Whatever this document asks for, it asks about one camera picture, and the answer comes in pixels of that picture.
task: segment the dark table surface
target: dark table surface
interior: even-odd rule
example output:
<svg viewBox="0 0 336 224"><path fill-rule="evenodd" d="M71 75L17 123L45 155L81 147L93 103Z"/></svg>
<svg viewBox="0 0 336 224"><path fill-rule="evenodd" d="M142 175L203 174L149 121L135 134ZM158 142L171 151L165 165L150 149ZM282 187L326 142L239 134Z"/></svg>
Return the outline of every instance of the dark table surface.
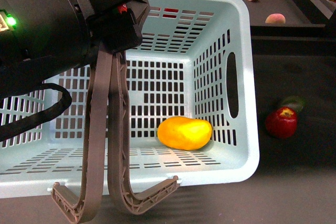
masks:
<svg viewBox="0 0 336 224"><path fill-rule="evenodd" d="M260 163L241 183L181 187L141 216L109 196L89 223L336 223L336 57L254 55ZM267 113L288 95L307 105L287 140L269 137ZM50 196L0 199L0 223L66 224Z"/></svg>

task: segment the basket handle hole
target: basket handle hole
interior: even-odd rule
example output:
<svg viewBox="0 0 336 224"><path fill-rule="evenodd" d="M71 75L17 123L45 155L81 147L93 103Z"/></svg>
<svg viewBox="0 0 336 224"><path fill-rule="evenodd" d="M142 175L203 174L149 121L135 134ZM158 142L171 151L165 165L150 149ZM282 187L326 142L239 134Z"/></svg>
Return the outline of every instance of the basket handle hole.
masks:
<svg viewBox="0 0 336 224"><path fill-rule="evenodd" d="M233 52L228 55L226 62L226 94L230 115L232 118L236 118L239 112L239 104L236 56Z"/></svg>

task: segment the laundry basket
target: laundry basket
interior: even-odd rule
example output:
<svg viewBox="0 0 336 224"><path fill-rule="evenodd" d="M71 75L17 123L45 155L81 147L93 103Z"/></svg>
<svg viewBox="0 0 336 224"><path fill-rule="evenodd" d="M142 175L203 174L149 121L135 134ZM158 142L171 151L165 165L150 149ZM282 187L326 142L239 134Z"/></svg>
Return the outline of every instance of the laundry basket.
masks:
<svg viewBox="0 0 336 224"><path fill-rule="evenodd" d="M242 0L149 2L143 43L126 52L133 190L143 191L174 175L181 186L247 179L259 161L247 7ZM1 198L48 195L55 181L79 193L88 81L88 67L47 81L66 87L73 103L55 120L2 143ZM49 91L5 99L1 124L57 99ZM162 145L158 125L176 115L208 120L211 141L196 151Z"/></svg>

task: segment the yellow mango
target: yellow mango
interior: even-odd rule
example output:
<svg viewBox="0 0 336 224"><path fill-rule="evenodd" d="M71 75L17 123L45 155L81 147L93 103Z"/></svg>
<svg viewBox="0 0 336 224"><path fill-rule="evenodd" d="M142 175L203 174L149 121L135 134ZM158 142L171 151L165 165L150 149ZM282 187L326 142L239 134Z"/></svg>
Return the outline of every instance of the yellow mango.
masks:
<svg viewBox="0 0 336 224"><path fill-rule="evenodd" d="M212 135L211 124L202 119L173 116L163 121L157 136L164 145L180 150L197 150L206 145Z"/></svg>

